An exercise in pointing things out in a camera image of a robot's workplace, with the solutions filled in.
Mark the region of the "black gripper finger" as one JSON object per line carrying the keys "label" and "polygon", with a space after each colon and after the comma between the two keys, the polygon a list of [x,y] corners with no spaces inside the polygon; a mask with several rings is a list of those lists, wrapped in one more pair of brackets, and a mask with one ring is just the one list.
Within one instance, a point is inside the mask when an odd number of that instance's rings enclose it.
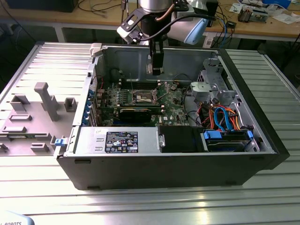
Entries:
{"label": "black gripper finger", "polygon": [[164,62],[164,50],[162,41],[150,41],[150,56],[152,65],[152,74],[160,75]]}

